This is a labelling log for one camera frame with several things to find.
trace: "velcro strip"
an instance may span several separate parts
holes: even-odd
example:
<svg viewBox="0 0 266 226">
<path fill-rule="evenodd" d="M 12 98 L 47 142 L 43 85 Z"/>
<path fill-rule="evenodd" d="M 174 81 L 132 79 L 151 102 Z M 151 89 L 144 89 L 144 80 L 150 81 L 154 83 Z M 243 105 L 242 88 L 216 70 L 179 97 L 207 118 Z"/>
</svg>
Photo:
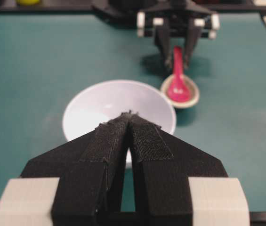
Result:
<svg viewBox="0 0 266 226">
<path fill-rule="evenodd" d="M 130 131 L 137 162 L 174 159 L 159 130 L 160 128 L 151 122 L 136 115 L 132 117 Z"/>
</svg>

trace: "white tape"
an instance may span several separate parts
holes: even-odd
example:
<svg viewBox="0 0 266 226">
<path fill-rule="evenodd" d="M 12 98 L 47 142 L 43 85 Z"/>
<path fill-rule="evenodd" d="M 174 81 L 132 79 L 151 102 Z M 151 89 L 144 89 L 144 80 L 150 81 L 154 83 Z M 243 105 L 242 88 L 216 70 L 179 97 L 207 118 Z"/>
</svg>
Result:
<svg viewBox="0 0 266 226">
<path fill-rule="evenodd" d="M 212 14 L 211 15 L 211 26 L 212 26 L 212 29 L 215 31 L 220 29 L 221 24 L 219 22 L 218 14 Z"/>
<path fill-rule="evenodd" d="M 137 14 L 137 28 L 144 28 L 145 27 L 145 13 L 138 12 Z"/>
<path fill-rule="evenodd" d="M 194 19 L 194 26 L 204 27 L 205 26 L 205 20 L 201 19 L 201 18 Z"/>
<path fill-rule="evenodd" d="M 153 19 L 153 25 L 154 26 L 161 26 L 163 24 L 164 24 L 163 18 L 156 17 L 156 18 Z"/>
<path fill-rule="evenodd" d="M 249 208 L 237 178 L 188 178 L 193 226 L 250 226 Z"/>
<path fill-rule="evenodd" d="M 10 179 L 0 199 L 0 226 L 52 226 L 59 178 Z"/>
</svg>

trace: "spoon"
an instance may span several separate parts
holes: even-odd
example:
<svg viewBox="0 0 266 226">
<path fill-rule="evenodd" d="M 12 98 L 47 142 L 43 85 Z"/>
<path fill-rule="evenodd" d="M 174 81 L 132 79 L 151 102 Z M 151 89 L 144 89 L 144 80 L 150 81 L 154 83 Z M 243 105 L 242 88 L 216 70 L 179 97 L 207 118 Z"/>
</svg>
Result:
<svg viewBox="0 0 266 226">
<path fill-rule="evenodd" d="M 183 74 L 182 48 L 174 48 L 174 78 L 167 90 L 167 96 L 176 102 L 186 102 L 191 99 L 191 91 L 186 86 Z"/>
</svg>

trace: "teal table surface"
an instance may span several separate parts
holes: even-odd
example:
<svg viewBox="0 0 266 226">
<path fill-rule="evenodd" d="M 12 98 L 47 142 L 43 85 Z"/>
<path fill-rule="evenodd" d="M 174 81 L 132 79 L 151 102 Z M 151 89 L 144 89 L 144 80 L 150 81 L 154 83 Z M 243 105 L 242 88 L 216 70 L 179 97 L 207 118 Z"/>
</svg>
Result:
<svg viewBox="0 0 266 226">
<path fill-rule="evenodd" d="M 219 158 L 250 210 L 266 211 L 266 28 L 257 14 L 220 19 L 186 70 L 201 98 L 177 111 L 175 136 Z M 66 142 L 63 112 L 79 91 L 113 79 L 159 88 L 166 76 L 153 40 L 136 30 L 93 15 L 0 15 L 0 195 L 30 158 Z M 130 170 L 122 209 L 134 210 Z"/>
</svg>

